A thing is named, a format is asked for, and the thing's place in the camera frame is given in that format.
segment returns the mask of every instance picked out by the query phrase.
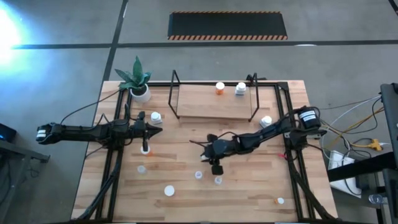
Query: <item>potted plant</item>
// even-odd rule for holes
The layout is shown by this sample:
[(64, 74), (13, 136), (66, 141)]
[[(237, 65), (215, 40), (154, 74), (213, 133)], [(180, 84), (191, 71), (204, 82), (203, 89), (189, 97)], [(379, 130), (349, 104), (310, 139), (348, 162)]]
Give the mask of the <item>potted plant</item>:
[(120, 83), (120, 90), (130, 90), (133, 99), (136, 102), (145, 103), (150, 99), (150, 91), (147, 82), (150, 79), (151, 72), (142, 72), (142, 65), (136, 56), (136, 61), (132, 66), (132, 73), (115, 69), (116, 73), (125, 81)]

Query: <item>green plant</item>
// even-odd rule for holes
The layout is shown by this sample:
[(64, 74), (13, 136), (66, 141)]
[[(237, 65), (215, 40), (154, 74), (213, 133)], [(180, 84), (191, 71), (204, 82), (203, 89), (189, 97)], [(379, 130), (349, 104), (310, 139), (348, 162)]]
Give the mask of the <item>green plant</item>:
[(142, 73), (142, 65), (138, 56), (136, 56), (136, 61), (132, 66), (132, 73), (119, 69), (115, 69), (115, 71), (125, 81), (125, 83), (120, 83), (120, 90), (132, 88), (133, 91), (141, 91), (145, 88), (145, 84), (149, 81), (151, 75), (151, 72)]

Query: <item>black floor mat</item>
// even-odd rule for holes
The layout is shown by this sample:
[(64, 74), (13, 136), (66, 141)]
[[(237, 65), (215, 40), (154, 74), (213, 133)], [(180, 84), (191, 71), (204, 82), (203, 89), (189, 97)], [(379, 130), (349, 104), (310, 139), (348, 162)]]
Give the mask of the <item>black floor mat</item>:
[(169, 40), (286, 40), (275, 11), (178, 11), (170, 14)]

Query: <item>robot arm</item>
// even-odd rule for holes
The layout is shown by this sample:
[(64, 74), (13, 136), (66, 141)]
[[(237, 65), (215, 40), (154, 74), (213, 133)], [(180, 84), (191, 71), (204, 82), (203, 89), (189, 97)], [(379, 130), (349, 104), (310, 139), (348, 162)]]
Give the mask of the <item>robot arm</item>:
[(145, 123), (144, 118), (145, 112), (141, 111), (132, 126), (126, 119), (117, 119), (93, 127), (50, 123), (37, 128), (36, 141), (39, 144), (54, 144), (59, 141), (94, 141), (107, 147), (118, 140), (142, 138), (144, 149), (147, 149), (146, 140), (161, 132), (162, 128)]
[[(315, 112), (315, 108), (302, 107), (293, 110), (293, 114), (287, 114), (274, 124), (263, 128), (256, 133), (233, 134), (232, 140), (220, 139), (220, 136), (209, 134), (207, 136), (208, 142), (206, 146), (200, 144), (205, 148), (201, 155), (204, 158), (203, 162), (209, 162), (212, 165), (213, 175), (222, 175), (223, 168), (220, 166), (220, 159), (234, 154), (247, 154), (258, 148), (260, 144), (268, 139), (276, 137), (280, 134), (290, 133), (290, 145), (294, 148), (298, 146), (300, 140), (309, 134), (324, 135), (326, 131), (320, 131), (320, 119)], [(295, 115), (298, 115), (298, 128), (292, 123)]]

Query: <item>bottle cap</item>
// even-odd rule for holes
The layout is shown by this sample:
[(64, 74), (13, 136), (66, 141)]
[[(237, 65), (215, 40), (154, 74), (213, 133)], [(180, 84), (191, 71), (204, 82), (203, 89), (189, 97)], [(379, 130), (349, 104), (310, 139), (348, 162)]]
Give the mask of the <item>bottle cap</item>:
[(222, 90), (222, 89), (224, 89), (224, 87), (225, 87), (225, 84), (224, 84), (224, 83), (222, 83), (222, 82), (216, 83), (216, 88), (217, 88), (217, 90)]
[(153, 112), (152, 114), (150, 114), (150, 119), (152, 120), (152, 121), (157, 121), (157, 120), (159, 120), (161, 117), (160, 117), (160, 113), (158, 113), (158, 112)]
[(284, 200), (283, 198), (278, 198), (277, 201), (278, 201), (278, 203), (281, 204), (281, 205), (282, 205), (283, 203), (285, 203), (285, 200)]
[(144, 154), (144, 155), (149, 154), (149, 153), (150, 153), (150, 147), (148, 146), (148, 151), (145, 152), (145, 151), (144, 151), (144, 148), (141, 146), (141, 153)]
[(236, 88), (237, 88), (238, 90), (245, 90), (245, 89), (246, 89), (246, 84), (240, 82), (240, 83), (238, 83), (238, 85), (236, 86)]
[(202, 177), (203, 177), (203, 174), (202, 174), (200, 171), (196, 171), (196, 172), (195, 172), (195, 178), (196, 178), (197, 180), (201, 179)]
[(165, 187), (164, 189), (164, 194), (166, 194), (167, 196), (171, 197), (174, 194), (174, 187), (172, 185), (168, 185)]
[(216, 183), (216, 185), (220, 185), (223, 182), (223, 178), (222, 177), (216, 177), (214, 179), (214, 183)]
[(261, 121), (266, 125), (271, 125), (272, 123), (272, 118), (270, 116), (265, 116), (261, 119)]
[(147, 172), (147, 169), (144, 166), (138, 166), (137, 167), (138, 173), (140, 174), (145, 174)]

